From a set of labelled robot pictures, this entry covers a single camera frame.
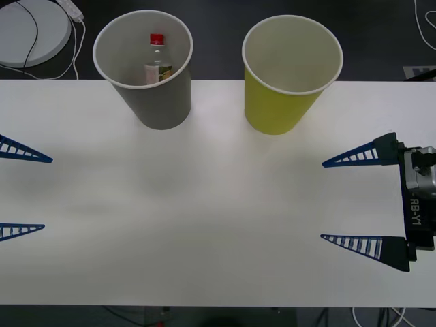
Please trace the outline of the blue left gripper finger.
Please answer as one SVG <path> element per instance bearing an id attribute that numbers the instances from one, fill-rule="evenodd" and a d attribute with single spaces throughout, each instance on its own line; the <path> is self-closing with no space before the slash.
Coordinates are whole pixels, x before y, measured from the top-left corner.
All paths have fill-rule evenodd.
<path id="1" fill-rule="evenodd" d="M 15 224 L 2 223 L 0 225 L 0 241 L 24 236 L 45 228 L 44 224 Z"/>
<path id="2" fill-rule="evenodd" d="M 1 135 L 1 158 L 52 163 L 53 159 L 31 147 Z"/>

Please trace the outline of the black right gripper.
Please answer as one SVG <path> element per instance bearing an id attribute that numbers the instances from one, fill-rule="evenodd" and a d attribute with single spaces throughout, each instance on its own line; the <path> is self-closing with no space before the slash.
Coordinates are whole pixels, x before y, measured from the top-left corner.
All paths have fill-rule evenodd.
<path id="1" fill-rule="evenodd" d="M 409 272 L 409 261 L 417 260 L 418 250 L 435 249 L 435 148 L 400 144 L 399 149 L 396 134 L 388 133 L 326 160 L 322 166 L 392 166 L 398 162 L 405 239 L 398 236 L 332 234 L 321 234 L 320 237 L 401 272 Z"/>

